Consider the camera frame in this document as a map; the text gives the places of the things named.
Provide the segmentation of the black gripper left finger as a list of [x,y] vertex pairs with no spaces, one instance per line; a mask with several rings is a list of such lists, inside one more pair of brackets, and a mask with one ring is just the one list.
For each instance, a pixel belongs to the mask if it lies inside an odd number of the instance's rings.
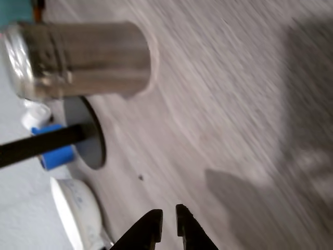
[[110,249],[155,249],[155,244],[161,242],[162,224],[162,209],[150,210],[134,223]]

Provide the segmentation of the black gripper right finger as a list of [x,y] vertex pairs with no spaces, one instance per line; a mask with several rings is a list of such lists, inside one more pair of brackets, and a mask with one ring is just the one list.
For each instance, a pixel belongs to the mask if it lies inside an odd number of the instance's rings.
[[184,249],[218,250],[190,210],[183,204],[176,205],[176,223],[177,236],[183,238]]

